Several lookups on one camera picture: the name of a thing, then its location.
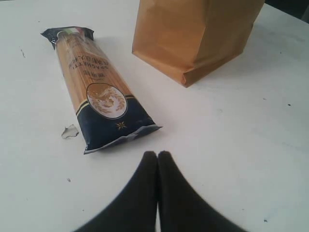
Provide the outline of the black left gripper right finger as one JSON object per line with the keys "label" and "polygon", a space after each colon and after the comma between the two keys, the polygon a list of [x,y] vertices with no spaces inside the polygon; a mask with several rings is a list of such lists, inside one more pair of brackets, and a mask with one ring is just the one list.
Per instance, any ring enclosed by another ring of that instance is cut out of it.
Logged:
{"label": "black left gripper right finger", "polygon": [[186,181],[171,153],[158,154],[159,217],[162,232],[242,232],[212,208]]}

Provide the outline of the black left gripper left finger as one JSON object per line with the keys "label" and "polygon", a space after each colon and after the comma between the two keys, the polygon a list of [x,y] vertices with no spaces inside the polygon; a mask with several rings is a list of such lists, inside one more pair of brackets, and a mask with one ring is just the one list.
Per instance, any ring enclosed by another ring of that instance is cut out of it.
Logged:
{"label": "black left gripper left finger", "polygon": [[117,197],[78,232],[154,232],[157,212],[157,156],[146,151]]}

